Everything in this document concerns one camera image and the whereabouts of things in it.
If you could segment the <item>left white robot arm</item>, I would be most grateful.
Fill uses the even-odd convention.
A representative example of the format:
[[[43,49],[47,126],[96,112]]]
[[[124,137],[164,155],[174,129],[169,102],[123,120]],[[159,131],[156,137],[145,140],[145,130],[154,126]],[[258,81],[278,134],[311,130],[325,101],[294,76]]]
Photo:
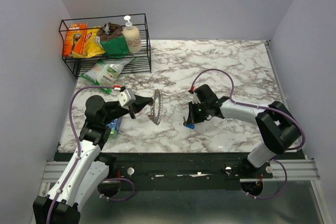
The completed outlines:
[[[46,196],[33,203],[36,223],[79,223],[81,210],[104,179],[116,175],[115,164],[101,161],[98,156],[107,142],[114,119],[130,114],[132,118],[153,98],[141,97],[130,90],[118,94],[118,100],[106,102],[93,95],[86,101],[86,120],[77,147],[63,173]]]

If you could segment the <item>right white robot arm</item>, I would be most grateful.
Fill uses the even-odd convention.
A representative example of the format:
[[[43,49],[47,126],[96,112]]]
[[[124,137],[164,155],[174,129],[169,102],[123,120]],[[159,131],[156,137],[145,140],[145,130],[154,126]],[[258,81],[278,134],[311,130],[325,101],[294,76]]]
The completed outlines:
[[[258,126],[263,141],[242,161],[241,171],[246,177],[255,177],[264,163],[289,150],[303,136],[299,124],[279,101],[268,106],[234,102],[230,97],[218,98],[206,84],[191,87],[189,93],[193,100],[188,104],[185,127],[209,118],[235,119]]]

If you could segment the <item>metal disc with keyrings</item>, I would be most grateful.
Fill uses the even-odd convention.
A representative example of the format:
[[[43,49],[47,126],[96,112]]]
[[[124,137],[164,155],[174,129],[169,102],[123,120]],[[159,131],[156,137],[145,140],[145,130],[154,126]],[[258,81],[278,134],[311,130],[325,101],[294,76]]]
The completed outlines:
[[[153,94],[153,101],[150,103],[150,114],[148,118],[155,124],[159,125],[162,119],[163,113],[163,98],[162,92],[159,89],[156,89]]]

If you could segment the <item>key with blue tag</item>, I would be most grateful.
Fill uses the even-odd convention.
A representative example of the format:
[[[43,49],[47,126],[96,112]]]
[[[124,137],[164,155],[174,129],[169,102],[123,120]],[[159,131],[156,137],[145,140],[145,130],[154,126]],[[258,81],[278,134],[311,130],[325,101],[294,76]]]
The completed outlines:
[[[183,117],[183,126],[189,128],[189,129],[195,129],[194,124],[187,124],[187,121],[186,121],[185,117]]]

